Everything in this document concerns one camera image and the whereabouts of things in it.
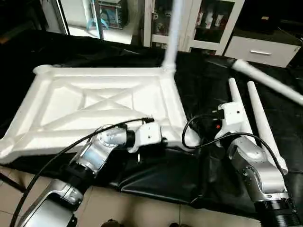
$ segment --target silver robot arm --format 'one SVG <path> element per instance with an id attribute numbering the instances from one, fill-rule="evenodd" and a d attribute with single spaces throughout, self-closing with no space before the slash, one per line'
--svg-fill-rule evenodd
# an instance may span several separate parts
<path id="1" fill-rule="evenodd" d="M 239 103 L 225 103 L 218 111 L 222 116 L 222 128 L 216 138 L 241 131 L 243 112 Z M 240 174 L 263 227 L 302 227 L 283 175 L 270 163 L 264 149 L 240 135 L 223 139 L 217 142 L 217 146 L 227 151 L 227 157 Z"/>
<path id="2" fill-rule="evenodd" d="M 54 179 L 26 211 L 18 227 L 75 227 L 74 211 L 80 206 L 85 191 L 118 146 L 134 153 L 139 147 L 160 143 L 160 126 L 146 123 L 137 130 L 112 128 L 97 134 L 78 152 L 63 172 Z"/>

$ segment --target black cloth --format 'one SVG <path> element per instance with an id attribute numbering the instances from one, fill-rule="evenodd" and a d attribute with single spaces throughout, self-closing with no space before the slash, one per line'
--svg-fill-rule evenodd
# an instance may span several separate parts
<path id="1" fill-rule="evenodd" d="M 63 67 L 158 67 L 164 51 L 101 42 L 37 31 L 26 32 L 1 47 L 1 135 L 14 117 L 31 82 L 32 70 L 41 64 Z M 175 81 L 187 118 L 208 113 L 230 102 L 228 78 L 235 77 L 253 132 L 258 134 L 246 82 L 248 77 L 205 60 L 224 57 L 179 52 Z M 303 71 L 253 64 L 303 94 Z M 303 108 L 257 83 L 258 93 L 279 147 L 286 160 L 290 193 L 303 219 Z M 206 138 L 211 119 L 199 119 L 193 128 Z M 224 150 L 211 145 L 191 156 L 178 149 L 152 146 L 136 154 L 112 152 L 95 185 L 115 188 L 159 200 L 188 204 L 254 217 L 253 203 L 239 175 L 224 158 Z M 52 156 L 20 157 L 8 166 L 36 173 Z M 44 172 L 59 177 L 59 169 L 73 154 L 57 159 Z"/>

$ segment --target white pole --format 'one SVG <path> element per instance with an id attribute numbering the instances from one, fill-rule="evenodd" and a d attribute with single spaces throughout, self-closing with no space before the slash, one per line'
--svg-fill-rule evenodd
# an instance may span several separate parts
<path id="1" fill-rule="evenodd" d="M 178 52 L 179 27 L 182 17 L 183 0 L 174 0 L 169 25 L 169 42 L 165 52 L 162 67 L 169 70 L 176 68 L 176 56 Z"/>
<path id="2" fill-rule="evenodd" d="M 237 87 L 236 80 L 234 78 L 230 78 L 228 80 L 228 83 L 229 83 L 229 88 L 231 90 L 232 101 L 241 104 L 241 108 L 242 108 L 242 112 L 243 112 L 243 119 L 244 119 L 244 121 L 243 121 L 243 123 L 241 125 L 241 132 L 247 132 L 247 133 L 252 134 L 250 122 L 249 122 L 248 117 L 246 115 L 246 111 L 245 111 L 245 108 L 244 108 L 244 105 L 243 105 L 243 102 L 242 102 L 242 99 L 241 99 L 240 92 L 239 92 L 238 87 Z M 247 136 L 247 138 L 251 142 L 253 142 L 254 144 L 256 144 L 256 141 L 255 141 L 254 138 L 252 138 L 250 136 Z"/>
<path id="3" fill-rule="evenodd" d="M 278 147 L 275 142 L 275 138 L 273 136 L 273 133 L 270 129 L 269 123 L 267 121 L 261 100 L 259 98 L 255 83 L 250 81 L 247 83 L 248 86 L 248 91 L 250 94 L 250 101 L 252 105 L 252 109 L 254 111 L 256 123 L 257 123 L 257 128 L 259 132 L 259 136 L 261 139 L 263 139 L 273 150 L 284 174 L 288 173 L 288 168 L 286 166 L 285 160 L 280 156 Z M 268 160 L 270 161 L 271 164 L 275 166 L 274 160 L 272 159 L 269 151 L 262 146 L 262 148 L 266 151 Z"/>
<path id="4" fill-rule="evenodd" d="M 237 60 L 233 64 L 232 68 L 236 71 L 246 74 L 247 76 L 261 82 L 262 84 L 265 84 L 276 92 L 303 106 L 303 95 L 281 83 L 279 80 L 274 79 L 266 73 L 252 67 L 246 61 Z"/>

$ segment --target glass cabinet door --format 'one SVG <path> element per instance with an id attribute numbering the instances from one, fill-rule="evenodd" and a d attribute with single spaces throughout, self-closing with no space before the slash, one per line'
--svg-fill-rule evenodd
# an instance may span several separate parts
<path id="1" fill-rule="evenodd" d="M 195 40 L 219 43 L 234 2 L 203 0 L 196 21 Z"/>
<path id="2" fill-rule="evenodd" d="M 245 0 L 194 0 L 183 51 L 192 48 L 222 55 Z"/>
<path id="3" fill-rule="evenodd" d="M 179 24 L 178 49 L 183 50 L 193 0 L 182 0 L 182 19 Z M 166 48 L 169 41 L 169 26 L 173 0 L 144 0 L 144 46 Z"/>
<path id="4" fill-rule="evenodd" d="M 172 0 L 155 0 L 151 23 L 154 35 L 168 36 L 171 10 Z"/>

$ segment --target tiled floor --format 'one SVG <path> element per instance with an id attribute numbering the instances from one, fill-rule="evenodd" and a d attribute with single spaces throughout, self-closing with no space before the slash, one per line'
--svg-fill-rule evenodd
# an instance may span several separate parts
<path id="1" fill-rule="evenodd" d="M 0 166 L 0 172 L 27 185 L 33 175 Z M 51 179 L 41 177 L 25 202 L 21 215 L 45 189 Z M 8 227 L 21 193 L 0 182 L 0 226 Z M 76 212 L 78 227 L 100 227 L 109 219 L 118 220 L 125 227 L 168 227 L 179 221 L 192 227 L 259 227 L 249 218 L 209 210 L 195 210 L 168 202 L 117 193 L 110 189 L 90 187 Z"/>

